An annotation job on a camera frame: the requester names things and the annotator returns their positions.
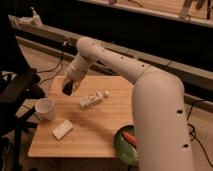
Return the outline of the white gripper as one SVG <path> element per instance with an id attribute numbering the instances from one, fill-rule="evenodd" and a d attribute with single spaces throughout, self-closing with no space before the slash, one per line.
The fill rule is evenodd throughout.
<path id="1" fill-rule="evenodd" d="M 73 81 L 71 94 L 76 92 L 88 71 L 87 64 L 71 63 L 65 71 L 65 82 Z"/>

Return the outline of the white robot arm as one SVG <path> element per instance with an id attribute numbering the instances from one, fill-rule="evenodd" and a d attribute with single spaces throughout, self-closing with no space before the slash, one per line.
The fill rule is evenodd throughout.
<path id="1" fill-rule="evenodd" d="M 131 104 L 139 170 L 194 171 L 182 81 L 150 64 L 107 50 L 89 37 L 79 38 L 76 48 L 63 92 L 70 95 L 76 91 L 94 62 L 108 66 L 134 85 Z"/>

